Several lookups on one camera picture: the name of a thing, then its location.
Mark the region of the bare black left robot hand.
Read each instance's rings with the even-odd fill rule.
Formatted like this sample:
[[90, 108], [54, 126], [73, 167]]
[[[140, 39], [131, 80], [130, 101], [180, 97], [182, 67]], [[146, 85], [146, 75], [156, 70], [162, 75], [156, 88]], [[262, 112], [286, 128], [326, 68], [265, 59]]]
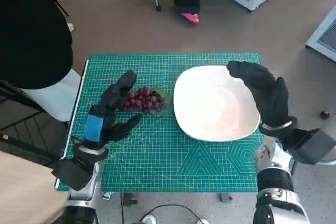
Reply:
[[143, 115], [137, 114], [125, 123], [116, 123], [116, 110], [126, 101], [127, 94], [134, 86], [137, 75], [128, 70], [100, 96], [99, 103], [90, 108], [84, 128], [82, 145], [98, 150], [109, 142], [126, 138], [141, 122]]

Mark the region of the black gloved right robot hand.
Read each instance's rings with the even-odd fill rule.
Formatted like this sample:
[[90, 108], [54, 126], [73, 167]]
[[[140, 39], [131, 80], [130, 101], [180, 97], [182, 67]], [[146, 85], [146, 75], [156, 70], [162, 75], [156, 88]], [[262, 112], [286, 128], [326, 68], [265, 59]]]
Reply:
[[227, 69], [250, 90], [264, 124], [279, 127], [289, 121], [288, 89], [282, 77], [275, 78], [267, 68], [252, 62], [230, 61]]

